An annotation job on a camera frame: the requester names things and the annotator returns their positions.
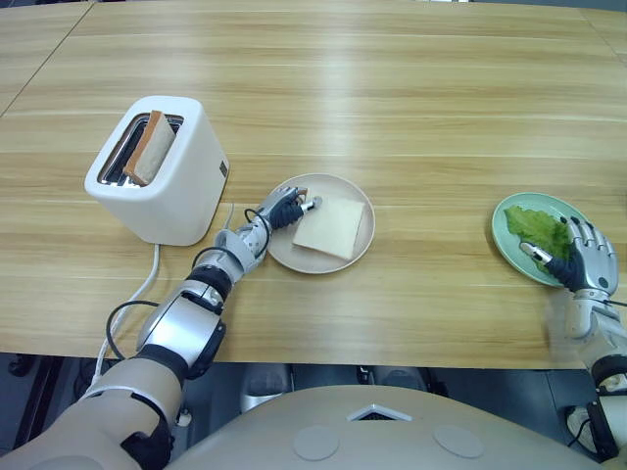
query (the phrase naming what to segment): white bread slice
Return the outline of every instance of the white bread slice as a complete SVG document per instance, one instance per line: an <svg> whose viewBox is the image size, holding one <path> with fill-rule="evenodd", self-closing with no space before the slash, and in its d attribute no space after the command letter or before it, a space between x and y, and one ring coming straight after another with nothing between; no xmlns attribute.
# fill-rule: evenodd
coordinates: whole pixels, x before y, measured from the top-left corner
<svg viewBox="0 0 627 470"><path fill-rule="evenodd" d="M322 198L322 205L303 216L292 243L341 259L352 259L364 203L325 196L310 188L307 200L315 196Z"/></svg>
<svg viewBox="0 0 627 470"><path fill-rule="evenodd" d="M161 111L152 111L137 147L124 166L124 174L140 186L150 184L164 162L175 135L166 116Z"/></svg>

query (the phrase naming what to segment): lettuce leaf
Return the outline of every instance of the lettuce leaf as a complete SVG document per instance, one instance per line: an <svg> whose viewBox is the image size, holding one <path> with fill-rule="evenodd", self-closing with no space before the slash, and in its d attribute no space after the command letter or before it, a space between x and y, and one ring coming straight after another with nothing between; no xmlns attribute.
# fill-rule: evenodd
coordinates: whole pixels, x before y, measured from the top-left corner
<svg viewBox="0 0 627 470"><path fill-rule="evenodd" d="M518 235L521 242L533 243L554 257L568 259L570 238L565 224L544 211L525 210L520 206L512 206L505 213L507 230L512 235ZM537 264L547 272L544 266Z"/></svg>

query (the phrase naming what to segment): black cable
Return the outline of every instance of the black cable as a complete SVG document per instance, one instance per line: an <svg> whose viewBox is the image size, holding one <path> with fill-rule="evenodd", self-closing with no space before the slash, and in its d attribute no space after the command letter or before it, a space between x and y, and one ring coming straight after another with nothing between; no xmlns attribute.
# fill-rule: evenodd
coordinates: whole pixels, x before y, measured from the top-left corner
<svg viewBox="0 0 627 470"><path fill-rule="evenodd" d="M590 422L590 418L586 419L583 423L581 423L581 426L579 426L579 431L577 432L577 435L574 437L574 439L571 442L568 443L568 447L571 447L573 444L579 441L579 438L581 437L581 433L583 433L584 431L584 426L588 424L589 422Z"/></svg>
<svg viewBox="0 0 627 470"><path fill-rule="evenodd" d="M230 250L228 250L227 248L223 248L223 247L207 247L207 248L203 248L200 252L198 252L196 254L196 256L194 257L194 260L192 261L192 269L194 269L194 267L196 266L196 263L198 262L198 259L200 258L202 253L206 253L206 252L210 252L210 251L217 251L217 252L223 252L226 253L227 255L229 255L230 257L232 257L237 263L239 263L239 258Z"/></svg>
<svg viewBox="0 0 627 470"><path fill-rule="evenodd" d="M603 301L604 304L613 304L615 306L627 306L627 304L625 304L624 302L617 302L617 301Z"/></svg>
<svg viewBox="0 0 627 470"><path fill-rule="evenodd" d="M270 242L270 229L267 226L267 222L265 221L265 219L254 209L244 209L244 216L246 217L246 220L249 223L252 223L252 220L250 219L250 217L248 216L248 212L252 212L254 215L256 215L258 218L260 218L262 220L262 223L264 224L264 229L265 229L265 243L264 243L264 247L262 248L262 250L260 252L258 252L255 255L255 258L258 258L262 255L262 253L265 251L265 249L267 248L267 244Z"/></svg>
<svg viewBox="0 0 627 470"><path fill-rule="evenodd" d="M111 313L109 313L109 318L107 318L107 326L105 328L105 334L107 335L107 342L109 343L111 351L113 351L116 357L120 360L124 360L125 357L122 355L122 353L116 346L116 343L114 342L114 336L111 334L111 324L114 321L116 313L122 310L125 306L159 306L159 304L148 301L128 301L118 305L116 308L113 309Z"/></svg>

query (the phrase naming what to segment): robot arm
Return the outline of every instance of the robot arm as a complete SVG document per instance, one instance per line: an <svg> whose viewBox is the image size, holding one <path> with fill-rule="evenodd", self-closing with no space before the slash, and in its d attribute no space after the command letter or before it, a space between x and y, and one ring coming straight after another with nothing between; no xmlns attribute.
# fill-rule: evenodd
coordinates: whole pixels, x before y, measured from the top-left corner
<svg viewBox="0 0 627 470"><path fill-rule="evenodd" d="M599 390L588 413L599 455L609 459L621 449L627 454L627 395L613 393L607 385L627 374L627 331L609 299L618 287L618 259L609 240L590 222L571 217L562 223L572 240L568 260L530 243L520 248L574 293L565 334L576 344Z"/></svg>
<svg viewBox="0 0 627 470"><path fill-rule="evenodd" d="M201 252L142 327L137 355L107 371L49 430L0 460L0 468L163 468L182 384L211 365L226 332L220 315L229 292L262 262L272 230L321 204L301 204L306 192L278 189L246 225L220 230L216 245Z"/></svg>

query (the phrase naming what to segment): robot finger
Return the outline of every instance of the robot finger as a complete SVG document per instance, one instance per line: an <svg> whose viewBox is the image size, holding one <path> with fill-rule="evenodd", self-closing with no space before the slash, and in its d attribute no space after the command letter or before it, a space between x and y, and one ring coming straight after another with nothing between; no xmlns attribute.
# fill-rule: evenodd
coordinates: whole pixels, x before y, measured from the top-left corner
<svg viewBox="0 0 627 470"><path fill-rule="evenodd" d="M602 251L602 252L607 251L607 240L605 239L605 236L592 223L590 222L586 222L586 223L588 224L588 226L594 233L595 245L597 246L597 250Z"/></svg>
<svg viewBox="0 0 627 470"><path fill-rule="evenodd" d="M595 245L595 235L592 231L592 225L586 221L579 222L579 230L581 230L581 237L584 241L584 245L592 247Z"/></svg>
<svg viewBox="0 0 627 470"><path fill-rule="evenodd" d="M566 220L562 217L560 220L568 227L568 235L570 236L572 243L575 244L575 248L583 248L584 244L582 242L581 230L579 230L579 219L576 217L570 217Z"/></svg>
<svg viewBox="0 0 627 470"><path fill-rule="evenodd" d="M611 242L607 239L605 239L605 242L607 243L607 255L610 258L614 258L617 259L618 257L616 256L616 251L614 250L614 246L611 244Z"/></svg>
<svg viewBox="0 0 627 470"><path fill-rule="evenodd" d="M529 257L533 258L535 261L538 261L541 264L547 264L553 259L553 257L549 253L545 252L540 247L536 247L532 243L522 242L519 247L520 250L529 255Z"/></svg>

